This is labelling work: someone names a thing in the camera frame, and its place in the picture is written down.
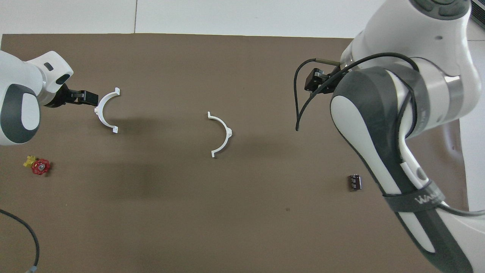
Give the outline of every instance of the black cable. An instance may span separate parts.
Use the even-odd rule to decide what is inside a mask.
[[[298,74],[300,73],[300,69],[308,63],[316,62],[317,59],[308,59],[300,64],[300,66],[295,71],[295,77],[293,79],[293,91],[295,93],[295,107],[296,107],[296,117],[298,118],[298,94],[296,93],[296,79],[298,78]]]
[[[443,204],[438,205],[439,208],[442,210],[449,212],[451,214],[455,214],[458,216],[463,216],[463,217],[479,217],[479,216],[484,216],[485,215],[485,210],[479,210],[479,211],[463,211],[463,210],[458,210],[456,208],[452,208]]]
[[[401,77],[396,75],[394,72],[391,72],[391,73],[394,74],[394,76],[396,76],[404,86],[406,86],[407,90],[411,94],[411,101],[413,102],[411,104],[411,108],[413,110],[413,123],[411,124],[411,128],[409,129],[409,131],[406,133],[406,137],[408,137],[413,133],[414,128],[416,128],[416,124],[418,122],[418,107],[416,105],[416,95],[414,94],[414,89],[405,80],[403,80]]]
[[[397,115],[396,129],[394,131],[395,141],[396,141],[396,152],[398,153],[399,158],[401,159],[400,163],[403,163],[403,155],[401,154],[401,149],[399,149],[399,132],[401,128],[401,121],[403,121],[403,116],[404,116],[404,112],[406,110],[407,104],[411,101],[412,93],[413,92],[410,90],[407,93],[406,97],[404,98],[404,102],[401,105],[401,109],[399,110],[399,113]]]
[[[339,71],[340,71],[340,65],[335,66],[333,71],[329,74],[329,76],[332,77],[333,75],[335,75],[335,73],[337,73]]]
[[[367,61],[370,61],[372,59],[376,59],[376,58],[380,58],[380,57],[395,57],[395,58],[399,58],[399,59],[402,59],[404,61],[406,61],[407,63],[409,63],[411,65],[411,67],[418,71],[419,72],[419,67],[418,65],[409,57],[405,56],[405,55],[402,55],[402,54],[399,54],[399,53],[393,53],[393,52],[385,52],[385,53],[378,53],[378,54],[374,54],[374,55],[371,55],[371,56],[367,56],[365,58],[362,58],[350,65],[348,65],[347,67],[343,68],[342,70],[338,71],[337,73],[335,73],[333,76],[331,76],[328,80],[326,80],[322,85],[320,85],[313,93],[310,94],[310,97],[308,98],[308,100],[305,102],[305,104],[303,105],[300,113],[296,115],[296,125],[295,125],[295,130],[298,131],[299,127],[300,127],[300,119],[303,115],[303,112],[305,111],[306,107],[308,106],[308,104],[310,103],[310,101],[316,96],[318,95],[325,87],[327,87],[329,84],[331,84],[334,80],[340,78],[341,76],[343,76],[344,73],[346,73],[347,71],[349,71],[350,69],[360,65],[361,63],[364,63],[364,62],[367,62]]]
[[[32,228],[29,226],[29,224],[27,224],[25,221],[23,221],[19,217],[15,216],[15,215],[13,215],[9,212],[6,212],[3,209],[0,209],[0,213],[5,214],[6,216],[13,218],[17,222],[24,225],[29,230],[30,234],[32,235],[33,241],[35,243],[35,262],[33,263],[33,265],[37,266],[37,263],[39,262],[40,249],[39,249],[39,241],[37,240],[37,236],[35,235],[35,232],[32,230]]]

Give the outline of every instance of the white floor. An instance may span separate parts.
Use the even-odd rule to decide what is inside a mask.
[[[180,33],[352,38],[384,0],[2,0],[1,34]],[[485,31],[469,47],[485,82]],[[469,206],[485,209],[485,99],[461,119]]]

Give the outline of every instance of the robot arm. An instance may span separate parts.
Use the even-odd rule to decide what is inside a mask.
[[[344,51],[345,73],[327,77],[343,76],[330,104],[336,128],[416,246],[447,273],[485,272],[485,212],[448,207],[405,140],[476,105],[481,83],[467,45],[469,15],[468,0],[387,0]],[[358,61],[383,52],[411,58],[417,69],[394,57]]]
[[[65,85],[72,74],[67,62],[53,51],[27,62],[0,51],[0,145],[22,144],[35,135],[39,105],[97,106],[97,95]]]

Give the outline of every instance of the white plastic bracket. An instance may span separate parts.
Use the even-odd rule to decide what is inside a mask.
[[[209,119],[213,119],[213,120],[217,120],[218,122],[222,123],[222,125],[224,125],[224,128],[226,129],[226,139],[224,140],[224,143],[217,149],[211,151],[212,153],[212,158],[215,158],[215,153],[219,152],[220,150],[222,150],[226,145],[227,145],[227,141],[229,140],[229,138],[232,136],[232,129],[229,128],[226,123],[224,123],[224,121],[222,121],[222,119],[218,118],[218,117],[215,117],[215,116],[211,116],[210,115],[210,112],[208,111],[207,112],[207,117]]]
[[[111,93],[107,94],[106,96],[104,96],[99,101],[99,103],[97,104],[97,107],[94,108],[94,112],[99,117],[99,120],[101,121],[101,123],[103,123],[104,125],[106,125],[106,126],[108,126],[110,128],[113,128],[113,133],[115,133],[115,134],[118,133],[118,127],[117,126],[114,126],[114,125],[110,125],[109,123],[106,122],[106,120],[104,119],[104,116],[103,116],[103,108],[104,108],[104,105],[106,104],[106,102],[109,99],[111,99],[113,97],[117,97],[119,95],[120,95],[120,89],[116,87],[114,89],[114,92],[111,92]]]

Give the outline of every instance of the brown paper mat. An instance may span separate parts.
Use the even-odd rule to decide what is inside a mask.
[[[57,51],[75,72],[70,88],[101,98],[117,86],[121,96],[104,112],[118,134],[93,107],[43,107],[31,142],[0,147],[0,207],[36,231],[39,272],[438,272],[333,126],[331,95],[319,95],[294,131],[296,67],[338,60],[349,42],[4,35],[2,50],[22,60]],[[217,159],[210,151],[225,131],[207,111],[234,132]],[[456,122],[410,146],[447,202],[464,209],[459,143]],[[22,166],[28,155],[53,169],[32,174]],[[363,176],[361,192],[348,190],[353,173]],[[0,272],[27,270],[27,230],[4,216],[0,228]]]

